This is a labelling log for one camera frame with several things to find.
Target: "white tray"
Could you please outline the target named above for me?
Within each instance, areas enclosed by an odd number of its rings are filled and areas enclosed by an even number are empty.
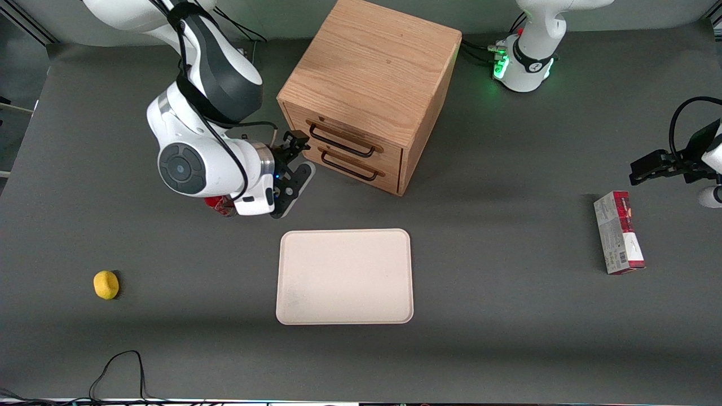
[[[281,239],[281,323],[401,324],[413,315],[406,231],[290,231]]]

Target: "yellow ball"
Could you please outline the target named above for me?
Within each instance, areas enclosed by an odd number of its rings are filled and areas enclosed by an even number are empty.
[[[109,301],[118,294],[120,285],[118,277],[111,271],[100,271],[92,278],[92,285],[95,288],[95,294],[99,298]]]

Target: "red and white box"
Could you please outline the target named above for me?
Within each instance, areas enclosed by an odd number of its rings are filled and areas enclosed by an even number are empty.
[[[632,207],[628,191],[613,191],[594,202],[604,249],[606,273],[621,275],[642,269],[644,257],[632,226]]]

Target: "box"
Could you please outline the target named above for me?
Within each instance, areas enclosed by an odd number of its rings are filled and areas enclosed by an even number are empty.
[[[277,96],[308,160],[397,196],[441,112],[461,32],[338,0]]]
[[[594,202],[604,249],[606,273],[621,275],[642,269],[644,257],[632,226],[632,208],[628,191],[613,191]]]

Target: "circular button panel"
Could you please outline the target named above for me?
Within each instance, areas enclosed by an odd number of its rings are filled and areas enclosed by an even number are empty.
[[[206,166],[190,145],[168,145],[160,153],[158,168],[165,184],[180,193],[198,194],[206,187]]]

